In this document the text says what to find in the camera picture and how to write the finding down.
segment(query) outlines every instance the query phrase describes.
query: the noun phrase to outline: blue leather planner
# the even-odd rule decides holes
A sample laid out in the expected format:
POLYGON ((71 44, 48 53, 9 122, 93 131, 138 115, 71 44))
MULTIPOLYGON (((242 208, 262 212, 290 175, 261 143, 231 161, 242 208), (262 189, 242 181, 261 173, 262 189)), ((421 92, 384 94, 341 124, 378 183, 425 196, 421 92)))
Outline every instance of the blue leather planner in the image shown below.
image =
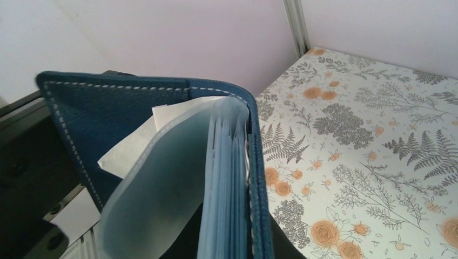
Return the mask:
POLYGON ((213 80, 126 74, 43 72, 36 82, 102 212, 101 223, 108 214, 104 210, 112 215, 104 227, 116 234, 104 242, 129 244, 128 249, 110 247, 110 253, 117 258, 173 258, 168 255, 186 241, 181 235, 157 238, 154 232, 167 235, 168 229, 179 228, 184 233, 198 222, 198 251, 185 258, 274 258, 258 112, 248 91, 213 80), (98 166, 100 157, 151 116, 152 107, 208 96, 230 98, 188 111, 186 120, 158 131, 161 138, 123 182, 98 166), (183 210, 200 214, 170 216, 183 210), (126 231, 116 230, 120 224, 126 231), (176 239, 169 249, 167 238, 176 239), (164 251, 154 248, 160 246, 164 251))

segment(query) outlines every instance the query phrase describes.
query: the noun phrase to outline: white stitching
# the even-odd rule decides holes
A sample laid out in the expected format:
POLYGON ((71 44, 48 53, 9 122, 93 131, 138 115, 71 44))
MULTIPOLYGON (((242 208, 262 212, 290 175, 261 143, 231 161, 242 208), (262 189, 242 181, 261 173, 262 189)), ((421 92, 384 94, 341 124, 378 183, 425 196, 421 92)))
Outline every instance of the white stitching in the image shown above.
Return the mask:
MULTIPOLYGON (((44 83, 44 87, 45 88, 48 88, 47 84, 50 83, 50 82, 45 82, 44 83)), ((103 204, 100 200, 100 197, 98 195, 98 193, 96 192, 96 190, 94 189, 94 185, 92 184, 92 181, 91 181, 91 178, 89 177, 89 175, 87 174, 87 171, 84 169, 84 166, 83 166, 83 161, 81 160, 81 158, 79 157, 78 152, 76 150, 76 146, 73 144, 73 140, 71 139, 70 135, 69 135, 69 131, 66 129, 66 125, 64 123, 64 118, 60 116, 60 111, 58 110, 59 106, 56 104, 56 101, 54 98, 51 98, 52 96, 52 93, 51 91, 47 91, 47 95, 50 97, 50 100, 51 102, 53 103, 53 108, 54 108, 54 113, 56 114, 56 116, 59 118, 59 122, 60 122, 60 125, 62 126, 62 129, 64 130, 64 134, 65 134, 65 137, 67 138, 67 140, 69 141, 69 144, 71 145, 71 148, 75 154, 75 157, 76 159, 78 160, 80 166, 81 166, 81 169, 83 170, 83 173, 84 173, 84 176, 87 178, 87 181, 91 187, 91 189, 93 190, 94 192, 94 195, 96 196, 96 199, 97 199, 97 202, 99 203, 100 205, 100 208, 103 208, 103 204)))

